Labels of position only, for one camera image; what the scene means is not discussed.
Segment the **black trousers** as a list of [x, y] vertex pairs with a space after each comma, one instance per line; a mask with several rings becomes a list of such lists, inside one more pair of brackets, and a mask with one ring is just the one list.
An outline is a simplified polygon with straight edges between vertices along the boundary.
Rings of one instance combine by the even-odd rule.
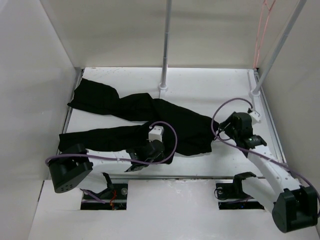
[[85, 78], [74, 90], [68, 106], [91, 114], [111, 115], [144, 124], [60, 134], [58, 148], [61, 152], [76, 144], [102, 152], [142, 147], [147, 143], [149, 126], [162, 121], [167, 123], [163, 133], [166, 156], [173, 150], [187, 157], [209, 154], [215, 140], [212, 131], [216, 131], [219, 126], [218, 122], [208, 116], [163, 99], [152, 98], [148, 93], [120, 97], [115, 88]]

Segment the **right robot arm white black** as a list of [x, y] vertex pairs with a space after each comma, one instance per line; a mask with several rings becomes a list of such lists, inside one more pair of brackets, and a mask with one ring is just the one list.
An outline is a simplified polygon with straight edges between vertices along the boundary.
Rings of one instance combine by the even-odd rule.
[[236, 174], [231, 187], [233, 193], [226, 198], [254, 198], [271, 213], [273, 222], [283, 233], [317, 225], [317, 191], [312, 186], [302, 186], [284, 165], [274, 160], [267, 143], [253, 133], [253, 120], [252, 113], [233, 112], [219, 125], [219, 130], [235, 142], [235, 148], [259, 169], [268, 185], [252, 172]]

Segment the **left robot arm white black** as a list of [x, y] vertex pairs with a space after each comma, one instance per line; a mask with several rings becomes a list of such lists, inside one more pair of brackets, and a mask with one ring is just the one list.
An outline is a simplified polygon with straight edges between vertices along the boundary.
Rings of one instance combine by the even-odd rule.
[[58, 194], [80, 189], [89, 201], [106, 203], [117, 194], [111, 175], [133, 173], [165, 160], [165, 146], [159, 140], [128, 150], [98, 152], [76, 144], [48, 158], [54, 191]]

